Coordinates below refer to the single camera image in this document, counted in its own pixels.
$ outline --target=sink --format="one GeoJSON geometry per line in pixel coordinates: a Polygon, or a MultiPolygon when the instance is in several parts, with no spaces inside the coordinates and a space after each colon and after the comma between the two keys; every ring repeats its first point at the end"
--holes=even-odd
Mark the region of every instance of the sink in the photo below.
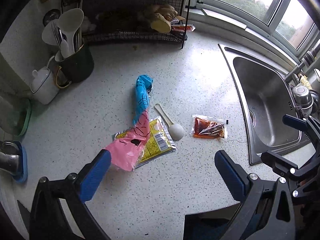
{"type": "Polygon", "coordinates": [[[261,153],[283,155],[306,145],[300,131],[282,123],[285,114],[297,116],[285,72],[250,54],[219,44],[234,78],[247,129],[249,162],[261,162],[261,153]]]}

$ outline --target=dark green mug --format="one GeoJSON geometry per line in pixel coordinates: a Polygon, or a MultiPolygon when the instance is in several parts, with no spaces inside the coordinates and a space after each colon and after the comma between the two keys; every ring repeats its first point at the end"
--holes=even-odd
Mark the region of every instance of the dark green mug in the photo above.
{"type": "Polygon", "coordinates": [[[66,88],[71,83],[79,83],[89,77],[93,71],[94,62],[89,50],[89,46],[84,43],[80,49],[70,57],[61,61],[56,61],[59,69],[55,76],[55,84],[59,88],[66,88]],[[61,87],[57,83],[59,71],[62,71],[65,77],[69,80],[67,85],[61,87]]]}

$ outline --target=blue plastic wrapper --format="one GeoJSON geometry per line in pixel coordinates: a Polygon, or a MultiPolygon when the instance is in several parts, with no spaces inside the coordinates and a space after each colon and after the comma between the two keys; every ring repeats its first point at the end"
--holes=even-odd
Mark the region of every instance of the blue plastic wrapper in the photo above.
{"type": "Polygon", "coordinates": [[[136,115],[133,119],[135,125],[143,111],[149,107],[149,96],[147,90],[151,90],[153,79],[148,75],[140,75],[136,82],[136,115]]]}

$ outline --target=silver bolt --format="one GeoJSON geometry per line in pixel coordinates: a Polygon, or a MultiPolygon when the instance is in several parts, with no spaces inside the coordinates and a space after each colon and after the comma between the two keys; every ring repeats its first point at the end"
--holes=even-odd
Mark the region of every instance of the silver bolt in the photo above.
{"type": "Polygon", "coordinates": [[[280,177],[280,178],[279,178],[279,181],[280,181],[281,183],[283,183],[283,184],[287,182],[284,177],[280,177]]]}
{"type": "Polygon", "coordinates": [[[297,196],[298,196],[298,191],[294,190],[294,191],[292,192],[292,196],[297,197],[297,196]]]}
{"type": "Polygon", "coordinates": [[[68,179],[70,179],[70,180],[74,180],[76,177],[77,177],[77,174],[76,174],[76,173],[70,173],[70,174],[68,175],[68,179]]]}
{"type": "Polygon", "coordinates": [[[39,182],[40,183],[44,183],[44,182],[46,182],[47,181],[47,178],[46,177],[41,177],[40,179],[39,179],[39,182]]]}
{"type": "Polygon", "coordinates": [[[249,177],[250,177],[251,179],[253,179],[253,180],[258,179],[258,175],[255,174],[255,173],[251,173],[251,174],[249,175],[249,177]]]}

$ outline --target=green foliage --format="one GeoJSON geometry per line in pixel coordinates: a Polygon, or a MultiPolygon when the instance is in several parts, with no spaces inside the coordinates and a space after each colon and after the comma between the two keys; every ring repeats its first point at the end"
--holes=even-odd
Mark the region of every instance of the green foliage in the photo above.
{"type": "MultiPolygon", "coordinates": [[[[220,1],[233,5],[234,7],[237,7],[238,9],[241,9],[247,12],[248,14],[256,17],[261,21],[263,20],[264,16],[266,15],[266,12],[268,11],[265,4],[262,3],[261,1],[255,1],[255,0],[220,0],[220,1]]],[[[276,31],[279,34],[281,34],[286,40],[289,41],[291,37],[294,35],[294,33],[296,32],[296,29],[288,25],[286,22],[281,21],[276,31]]]]}

